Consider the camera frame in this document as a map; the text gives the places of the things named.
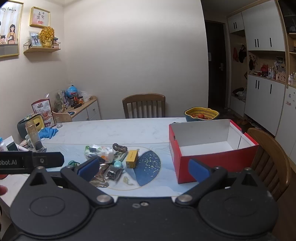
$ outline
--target red box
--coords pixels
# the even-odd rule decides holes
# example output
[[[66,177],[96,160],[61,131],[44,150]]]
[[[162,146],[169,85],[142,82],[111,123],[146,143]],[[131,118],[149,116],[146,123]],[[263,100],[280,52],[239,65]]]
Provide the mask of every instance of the red box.
[[[253,138],[226,119],[170,124],[169,144],[178,183],[195,181],[188,172],[190,159],[240,172],[251,166],[258,149]]]

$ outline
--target door handle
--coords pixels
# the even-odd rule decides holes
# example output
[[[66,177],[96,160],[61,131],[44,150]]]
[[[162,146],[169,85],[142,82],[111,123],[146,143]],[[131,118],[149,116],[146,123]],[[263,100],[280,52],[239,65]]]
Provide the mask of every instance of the door handle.
[[[224,70],[224,64],[223,64],[223,63],[221,63],[221,65],[220,65],[219,69],[220,69],[221,71],[223,71],[223,70]]]

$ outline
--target blue glove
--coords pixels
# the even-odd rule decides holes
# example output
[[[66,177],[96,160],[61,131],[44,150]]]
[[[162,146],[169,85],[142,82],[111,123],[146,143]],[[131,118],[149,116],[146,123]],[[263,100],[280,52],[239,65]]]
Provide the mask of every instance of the blue glove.
[[[40,138],[49,138],[51,139],[58,132],[58,129],[53,129],[49,127],[45,127],[41,131],[39,131]]]

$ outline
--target blue gripper pad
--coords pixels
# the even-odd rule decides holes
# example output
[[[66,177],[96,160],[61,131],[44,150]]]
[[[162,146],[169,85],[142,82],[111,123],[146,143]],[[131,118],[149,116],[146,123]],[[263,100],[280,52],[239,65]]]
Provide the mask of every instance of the blue gripper pad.
[[[91,159],[76,167],[77,175],[86,181],[91,181],[95,174],[99,172],[100,162],[98,158]]]
[[[188,171],[190,175],[200,183],[211,175],[212,168],[200,161],[190,159],[188,162]]]

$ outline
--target yellow basket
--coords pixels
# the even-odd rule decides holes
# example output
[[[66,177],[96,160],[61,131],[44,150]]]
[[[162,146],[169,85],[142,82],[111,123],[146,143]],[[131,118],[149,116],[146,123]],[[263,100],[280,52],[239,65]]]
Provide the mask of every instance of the yellow basket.
[[[199,115],[199,114],[204,114],[204,116],[207,117],[208,119],[201,119],[198,117],[192,117],[192,115]],[[214,120],[219,115],[220,115],[220,113],[218,111],[212,110],[209,108],[204,108],[204,107],[193,107],[193,108],[185,111],[185,117],[186,117],[187,122]]]

